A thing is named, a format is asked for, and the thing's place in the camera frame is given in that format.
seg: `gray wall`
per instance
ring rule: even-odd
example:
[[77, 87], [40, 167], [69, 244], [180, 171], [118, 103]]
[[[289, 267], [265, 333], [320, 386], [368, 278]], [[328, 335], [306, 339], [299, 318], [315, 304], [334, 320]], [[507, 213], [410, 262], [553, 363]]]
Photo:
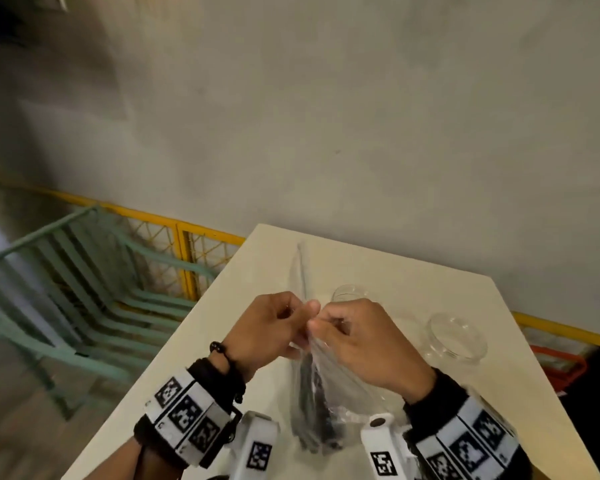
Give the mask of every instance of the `gray wall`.
[[68, 0], [0, 47], [0, 170], [494, 277], [600, 332], [600, 0]]

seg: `tile floor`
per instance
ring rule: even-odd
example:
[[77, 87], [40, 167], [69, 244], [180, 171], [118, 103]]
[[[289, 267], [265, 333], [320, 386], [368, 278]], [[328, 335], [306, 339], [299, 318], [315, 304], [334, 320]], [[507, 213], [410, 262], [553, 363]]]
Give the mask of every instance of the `tile floor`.
[[[76, 397], [98, 383], [79, 369], [43, 364], [56, 384]], [[115, 403], [124, 392], [117, 389], [109, 396]], [[113, 407], [83, 405], [65, 421], [17, 350], [0, 340], [0, 480], [59, 479]]]

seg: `yellow metal frame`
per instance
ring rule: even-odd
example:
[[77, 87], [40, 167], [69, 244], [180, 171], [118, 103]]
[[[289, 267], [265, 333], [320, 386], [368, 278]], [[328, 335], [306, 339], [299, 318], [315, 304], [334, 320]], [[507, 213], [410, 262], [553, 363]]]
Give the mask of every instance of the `yellow metal frame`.
[[[119, 216], [128, 217], [130, 219], [135, 219], [138, 221], [144, 221], [149, 224], [168, 227], [169, 229], [171, 229], [171, 234], [173, 236], [173, 252], [176, 258], [188, 262], [191, 262], [192, 256], [191, 250], [188, 245], [189, 241], [187, 233], [203, 235], [216, 241], [222, 241], [226, 242], [227, 244], [234, 244], [236, 246], [241, 246], [242, 243], [245, 241], [245, 238], [239, 237], [237, 235], [216, 231], [214, 229], [209, 229], [207, 227], [202, 227], [195, 224], [190, 224], [188, 222], [171, 219], [169, 217], [162, 217], [156, 214], [149, 214], [147, 212], [142, 212], [141, 210], [128, 209], [126, 207], [121, 207], [120, 205], [115, 205], [110, 202], [99, 201], [80, 195], [73, 195], [66, 192], [49, 190], [44, 187], [24, 184], [21, 182], [13, 182], [2, 177], [0, 177], [0, 184], [15, 187], [18, 189], [29, 190], [35, 193], [49, 195], [51, 197], [64, 200], [65, 202], [70, 203], [72, 205], [80, 205], [81, 207], [88, 207], [94, 204], [99, 204], [99, 206], [103, 207], [104, 209], [108, 209]], [[194, 284], [195, 281], [194, 277], [192, 276], [192, 272], [179, 270], [179, 274], [180, 280], [182, 282], [182, 288], [183, 290], [185, 290], [187, 297], [194, 301], [197, 300], [199, 297], [196, 293], [196, 287]]]
[[567, 339], [600, 347], [599, 333], [593, 333], [592, 331], [583, 330], [581, 328], [544, 320], [520, 312], [511, 312], [511, 314], [520, 327], [535, 328], [551, 333], [552, 335], [558, 335], [559, 337], [565, 337]]

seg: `clear round container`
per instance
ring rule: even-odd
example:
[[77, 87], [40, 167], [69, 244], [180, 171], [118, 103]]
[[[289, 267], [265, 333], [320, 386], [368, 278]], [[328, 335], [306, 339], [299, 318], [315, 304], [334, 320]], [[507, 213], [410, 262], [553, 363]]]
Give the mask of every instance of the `clear round container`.
[[425, 327], [422, 356], [458, 382], [465, 381], [487, 355], [487, 341], [472, 323], [446, 313], [432, 315]]
[[360, 298], [369, 298], [366, 288], [360, 285], [342, 285], [333, 292], [331, 301], [352, 301]]

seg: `white table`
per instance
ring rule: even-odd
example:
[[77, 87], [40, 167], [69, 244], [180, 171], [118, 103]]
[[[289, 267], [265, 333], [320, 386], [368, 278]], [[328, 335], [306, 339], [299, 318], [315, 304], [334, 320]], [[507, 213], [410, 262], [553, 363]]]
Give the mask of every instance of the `white table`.
[[[184, 320], [160, 354], [131, 387], [63, 480], [81, 480], [132, 434], [143, 404], [172, 371], [208, 354], [258, 294], [288, 289], [290, 266], [303, 242], [307, 295], [326, 304], [337, 286], [370, 290], [392, 316], [411, 313], [425, 322], [435, 312], [471, 320], [487, 338], [489, 352], [470, 384], [517, 430], [531, 461], [552, 480], [600, 479], [589, 453], [494, 282], [487, 276], [268, 225], [258, 225]], [[322, 458], [301, 452], [288, 427], [289, 370], [277, 359], [248, 384], [241, 409], [259, 411], [281, 424], [269, 466], [273, 479], [372, 479], [356, 447]], [[206, 480], [224, 463], [190, 468], [184, 480]]]

